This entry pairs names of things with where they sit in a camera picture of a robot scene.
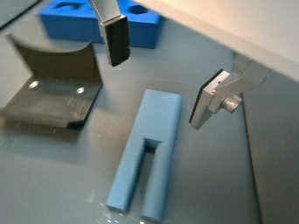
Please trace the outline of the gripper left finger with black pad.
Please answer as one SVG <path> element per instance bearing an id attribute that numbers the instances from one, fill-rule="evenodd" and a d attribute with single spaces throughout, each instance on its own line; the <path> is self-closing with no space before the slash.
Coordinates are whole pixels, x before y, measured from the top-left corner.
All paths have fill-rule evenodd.
<path id="1" fill-rule="evenodd" d="M 130 53 L 126 17 L 120 12 L 117 0 L 88 0 L 88 2 L 97 17 L 108 63 L 116 67 L 128 59 Z"/>

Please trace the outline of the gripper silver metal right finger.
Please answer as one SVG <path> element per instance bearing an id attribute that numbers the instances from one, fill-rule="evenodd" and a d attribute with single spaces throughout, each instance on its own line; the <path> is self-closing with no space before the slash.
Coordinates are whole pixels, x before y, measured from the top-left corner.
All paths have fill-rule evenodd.
<path id="1" fill-rule="evenodd" d="M 197 130 L 220 109 L 233 113 L 241 103 L 239 95 L 256 88 L 269 72 L 268 67 L 237 54 L 232 71 L 220 69 L 200 87 L 190 112 L 190 126 Z"/>

